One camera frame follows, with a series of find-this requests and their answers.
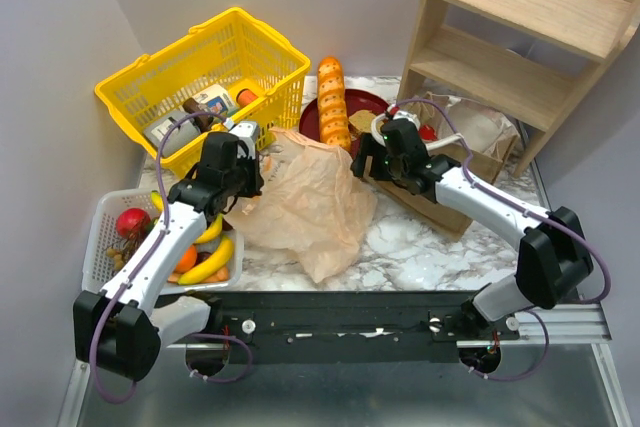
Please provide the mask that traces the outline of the burlap tote bag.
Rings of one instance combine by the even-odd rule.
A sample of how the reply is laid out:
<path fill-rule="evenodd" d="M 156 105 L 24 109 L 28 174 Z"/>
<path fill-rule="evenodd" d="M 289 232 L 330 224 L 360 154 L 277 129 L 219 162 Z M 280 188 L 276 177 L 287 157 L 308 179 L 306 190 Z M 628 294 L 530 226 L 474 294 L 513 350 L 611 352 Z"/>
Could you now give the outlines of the burlap tote bag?
<path fill-rule="evenodd" d="M 445 110 L 472 150 L 469 170 L 482 180 L 495 183 L 519 141 L 514 124 L 501 112 L 472 99 L 429 91 L 417 94 L 414 98 L 416 101 L 405 105 L 403 109 L 417 115 L 423 125 L 433 128 L 438 139 L 452 135 L 451 128 L 440 113 Z M 434 104 L 423 104 L 418 101 L 421 98 Z M 470 217 L 452 208 L 434 204 L 424 197 L 414 196 L 390 181 L 375 180 L 370 175 L 365 175 L 364 179 L 451 241 L 460 240 L 472 223 Z"/>

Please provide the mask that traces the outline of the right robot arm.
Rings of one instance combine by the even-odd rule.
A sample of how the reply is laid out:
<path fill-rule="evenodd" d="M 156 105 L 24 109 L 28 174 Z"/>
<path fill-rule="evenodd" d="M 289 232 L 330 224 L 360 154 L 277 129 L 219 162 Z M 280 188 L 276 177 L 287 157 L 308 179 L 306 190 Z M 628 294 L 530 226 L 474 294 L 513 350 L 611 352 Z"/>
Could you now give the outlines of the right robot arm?
<path fill-rule="evenodd" d="M 428 153 L 415 125 L 391 120 L 361 137 L 351 170 L 390 181 L 413 196 L 461 212 L 500 236 L 518 253 L 515 273 L 477 291 L 462 308 L 468 327 L 485 329 L 503 317 L 550 310 L 593 271 L 577 215 L 520 201 L 472 175 L 451 157 Z"/>

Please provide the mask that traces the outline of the peach plastic grocery bag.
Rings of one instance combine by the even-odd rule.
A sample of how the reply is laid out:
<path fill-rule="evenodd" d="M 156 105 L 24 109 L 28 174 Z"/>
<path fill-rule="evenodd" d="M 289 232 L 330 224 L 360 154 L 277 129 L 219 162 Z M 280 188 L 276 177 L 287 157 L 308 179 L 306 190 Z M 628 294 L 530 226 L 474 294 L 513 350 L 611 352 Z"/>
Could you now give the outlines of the peach plastic grocery bag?
<path fill-rule="evenodd" d="M 291 255 L 319 284 L 356 261 L 377 197 L 353 175 L 344 149 L 294 130 L 270 133 L 261 194 L 239 199 L 225 220 L 253 245 Z"/>

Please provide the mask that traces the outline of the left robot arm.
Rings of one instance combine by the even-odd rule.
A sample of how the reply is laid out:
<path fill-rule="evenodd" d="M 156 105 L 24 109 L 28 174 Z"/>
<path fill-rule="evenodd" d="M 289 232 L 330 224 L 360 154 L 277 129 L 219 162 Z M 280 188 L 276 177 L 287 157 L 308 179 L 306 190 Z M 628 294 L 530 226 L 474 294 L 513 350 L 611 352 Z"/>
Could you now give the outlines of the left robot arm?
<path fill-rule="evenodd" d="M 74 301 L 77 359 L 140 381 L 161 349 L 207 327 L 212 306 L 195 295 L 155 304 L 187 248 L 232 200 L 260 193 L 259 133 L 255 122 L 242 121 L 206 136 L 192 174 L 168 191 L 160 220 L 129 262 L 97 292 L 84 290 Z"/>

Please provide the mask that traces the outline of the red Konfeti candy bag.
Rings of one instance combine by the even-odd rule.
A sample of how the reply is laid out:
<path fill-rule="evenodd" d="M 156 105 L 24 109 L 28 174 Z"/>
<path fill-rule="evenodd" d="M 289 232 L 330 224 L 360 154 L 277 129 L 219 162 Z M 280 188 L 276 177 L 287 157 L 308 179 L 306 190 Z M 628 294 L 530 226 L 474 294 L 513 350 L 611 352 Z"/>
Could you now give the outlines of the red Konfeti candy bag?
<path fill-rule="evenodd" d="M 438 140 L 436 131 L 430 125 L 422 125 L 419 130 L 421 139 L 426 143 L 435 142 Z"/>

